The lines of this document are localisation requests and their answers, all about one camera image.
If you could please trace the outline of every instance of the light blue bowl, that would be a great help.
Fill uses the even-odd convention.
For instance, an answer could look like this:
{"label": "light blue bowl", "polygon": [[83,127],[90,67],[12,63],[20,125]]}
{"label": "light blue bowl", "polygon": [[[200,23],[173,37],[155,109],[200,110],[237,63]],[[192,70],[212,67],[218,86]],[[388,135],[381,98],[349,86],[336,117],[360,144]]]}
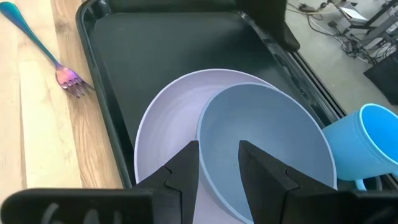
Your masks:
{"label": "light blue bowl", "polygon": [[242,222],[252,223],[252,216],[239,171],[240,140],[337,189],[335,163],[321,129],[279,90],[242,83],[214,94],[201,112],[197,137],[202,183],[221,208]]}

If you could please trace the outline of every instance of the lavender plate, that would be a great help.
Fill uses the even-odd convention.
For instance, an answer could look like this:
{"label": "lavender plate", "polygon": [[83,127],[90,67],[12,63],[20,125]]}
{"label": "lavender plate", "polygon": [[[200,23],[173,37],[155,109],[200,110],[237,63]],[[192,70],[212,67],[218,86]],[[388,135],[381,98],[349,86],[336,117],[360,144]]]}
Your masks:
{"label": "lavender plate", "polygon": [[[168,84],[152,100],[138,128],[134,169],[137,183],[154,173],[190,141],[196,140],[203,107],[216,92],[238,83],[271,84],[227,69],[201,70]],[[194,223],[240,223],[213,201],[199,181]]]}

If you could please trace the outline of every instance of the black tray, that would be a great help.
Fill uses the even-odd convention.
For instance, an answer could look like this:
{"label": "black tray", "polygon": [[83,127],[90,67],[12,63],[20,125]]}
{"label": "black tray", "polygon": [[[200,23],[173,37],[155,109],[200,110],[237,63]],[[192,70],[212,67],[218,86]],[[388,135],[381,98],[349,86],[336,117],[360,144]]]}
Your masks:
{"label": "black tray", "polygon": [[321,127],[345,115],[301,55],[282,49],[278,42],[291,49],[285,39],[275,41],[234,1],[90,0],[76,21],[125,188],[136,183],[133,145],[147,106],[195,70],[260,77],[295,98]]}

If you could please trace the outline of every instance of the fork handle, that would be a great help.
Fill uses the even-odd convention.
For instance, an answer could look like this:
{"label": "fork handle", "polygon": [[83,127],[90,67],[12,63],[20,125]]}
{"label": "fork handle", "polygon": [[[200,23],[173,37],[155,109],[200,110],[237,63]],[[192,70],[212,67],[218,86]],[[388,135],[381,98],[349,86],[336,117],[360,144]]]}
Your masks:
{"label": "fork handle", "polygon": [[60,65],[57,59],[55,59],[55,57],[29,28],[15,4],[11,2],[0,2],[0,12],[13,24],[15,24],[15,26],[22,30],[44,52],[44,54],[54,63],[56,67]]}

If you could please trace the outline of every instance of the fork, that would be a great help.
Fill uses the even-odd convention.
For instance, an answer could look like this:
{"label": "fork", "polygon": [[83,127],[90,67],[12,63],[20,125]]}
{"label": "fork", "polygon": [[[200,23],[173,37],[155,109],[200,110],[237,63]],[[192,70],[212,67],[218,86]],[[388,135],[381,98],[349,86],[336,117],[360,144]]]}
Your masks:
{"label": "fork", "polygon": [[2,12],[7,19],[23,31],[52,61],[56,69],[55,78],[61,88],[76,98],[84,96],[85,93],[88,93],[88,90],[94,90],[94,88],[81,79],[76,72],[61,65],[57,59],[55,59],[55,57],[49,52],[49,50],[47,50],[47,48],[29,28],[16,5],[11,2],[0,2],[0,12]]}

